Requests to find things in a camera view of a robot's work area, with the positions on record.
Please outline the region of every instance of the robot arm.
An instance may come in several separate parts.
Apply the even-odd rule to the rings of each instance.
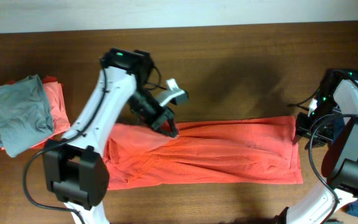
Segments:
[[[42,154],[47,188],[66,207],[77,211],[72,213],[75,223],[109,223],[102,203],[109,173],[102,157],[123,106],[128,103],[131,111],[154,131],[175,137],[174,113],[166,104],[188,99],[187,92],[173,79],[168,81],[168,89],[158,100],[144,88],[155,68],[147,52],[112,49],[101,59],[101,66],[94,92],[79,118],[62,137],[68,139],[63,140],[67,143],[49,140],[45,145],[48,150]],[[162,127],[166,122],[169,130]]]
[[[338,201],[319,182],[302,201],[284,209],[276,223],[321,223],[358,199],[358,71],[329,71],[315,93],[308,114],[297,117],[296,133],[311,139],[310,152],[310,147],[333,142],[324,157],[322,175]],[[333,126],[325,122],[330,118]],[[315,129],[321,129],[320,134],[312,135]]]

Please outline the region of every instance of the wooden table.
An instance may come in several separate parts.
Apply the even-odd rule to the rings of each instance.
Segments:
[[[0,35],[0,85],[28,75],[64,84],[67,113],[81,112],[98,77],[98,58],[112,47],[152,53],[166,78],[176,78],[190,101],[173,109],[177,121],[244,119],[297,114],[286,104],[309,96],[327,68],[358,69],[358,22],[267,24],[179,29],[96,30]],[[123,117],[131,116],[125,108]],[[161,185],[110,191],[113,223],[218,223],[270,218],[317,183],[300,141],[304,184]],[[325,148],[315,150],[320,164]],[[16,158],[0,151],[0,223],[73,223],[71,215],[32,206],[21,186],[34,152]],[[46,191],[40,160],[29,174],[39,202],[62,205]],[[337,212],[346,223],[358,218]]]

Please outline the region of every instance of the orange cloth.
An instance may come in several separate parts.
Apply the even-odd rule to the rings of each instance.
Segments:
[[[9,81],[7,84],[13,84],[15,81]],[[53,138],[53,136],[64,133],[68,131],[70,128],[70,123],[67,118],[66,108],[65,108],[65,100],[63,97],[63,84],[57,82],[56,77],[46,76],[42,80],[45,93],[47,94],[47,98],[50,105],[50,113],[53,118],[53,127],[55,131],[52,136],[48,139]],[[45,145],[47,139],[33,146],[32,149],[42,149]]]
[[[109,190],[160,184],[301,184],[293,116],[178,123],[175,139],[116,124],[104,162]]]

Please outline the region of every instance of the folded gray shirt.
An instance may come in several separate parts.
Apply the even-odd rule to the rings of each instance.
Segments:
[[[54,132],[53,118],[38,75],[0,86],[0,146],[16,157]]]

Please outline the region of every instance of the white wall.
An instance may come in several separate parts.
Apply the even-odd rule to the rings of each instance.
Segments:
[[[0,33],[358,20],[358,0],[0,0]]]

